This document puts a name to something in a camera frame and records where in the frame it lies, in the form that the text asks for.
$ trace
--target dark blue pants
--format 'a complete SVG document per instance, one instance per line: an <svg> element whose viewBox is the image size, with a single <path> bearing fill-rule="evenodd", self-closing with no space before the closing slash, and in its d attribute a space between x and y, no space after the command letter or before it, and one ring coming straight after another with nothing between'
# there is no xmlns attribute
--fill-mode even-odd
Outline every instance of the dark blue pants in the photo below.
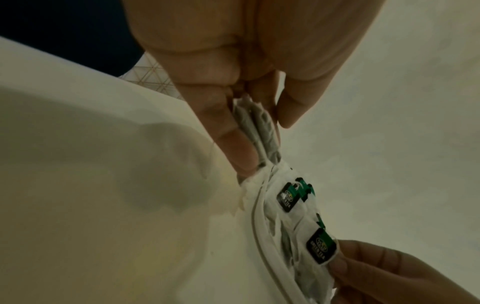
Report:
<svg viewBox="0 0 480 304"><path fill-rule="evenodd" d="M113 76L144 52L120 0L3 1L0 36Z"/></svg>

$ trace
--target person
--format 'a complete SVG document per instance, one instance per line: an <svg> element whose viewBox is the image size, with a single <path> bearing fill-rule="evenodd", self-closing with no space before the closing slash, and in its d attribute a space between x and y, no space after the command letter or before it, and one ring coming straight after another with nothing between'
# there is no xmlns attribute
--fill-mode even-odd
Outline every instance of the person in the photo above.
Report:
<svg viewBox="0 0 480 304"><path fill-rule="evenodd" d="M418 258L359 241L339 241L329 264L339 288L332 304L479 304L460 286Z"/></svg>
<svg viewBox="0 0 480 304"><path fill-rule="evenodd" d="M166 69L233 168L245 177L255 173L258 156L233 119L232 98L247 92L280 126L291 127L320 99L383 4L383 0L123 0L122 15L117 0L90 1L90 7L80 6L83 10L73 6L79 2L60 10L59 0L50 1L50 6L42 2L31 10L27 9L33 2L9 2L22 6L10 16L28 11L40 18L68 12L77 17L71 30L80 33L73 42L65 33L62 45L58 39L44 41L48 31L26 18L14 18L16 27L2 24L0 35L111 75L126 72L147 50ZM39 14L44 7L47 15ZM102 20L112 16L110 23ZM81 31L84 21L92 19L102 22L102 30L90 31L94 27L90 25ZM131 34L125 31L127 22ZM119 27L113 31L115 24ZM57 24L51 28L62 31ZM90 42L81 42L85 31L95 37L91 48ZM32 33L35 39L29 38ZM119 48L122 44L128 47ZM95 56L108 61L102 63ZM279 71L286 77L276 102ZM480 303L411 255L357 241L339 243L342 254L329 264L339 288L333 298L336 304Z"/></svg>

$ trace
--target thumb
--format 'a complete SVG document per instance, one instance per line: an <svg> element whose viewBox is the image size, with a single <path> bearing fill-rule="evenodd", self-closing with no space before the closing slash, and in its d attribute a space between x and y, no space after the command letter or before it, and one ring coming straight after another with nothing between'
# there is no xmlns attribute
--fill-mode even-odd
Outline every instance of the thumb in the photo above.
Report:
<svg viewBox="0 0 480 304"><path fill-rule="evenodd" d="M406 278L344 256L336 256L329 264L335 278L382 303L403 302Z"/></svg>

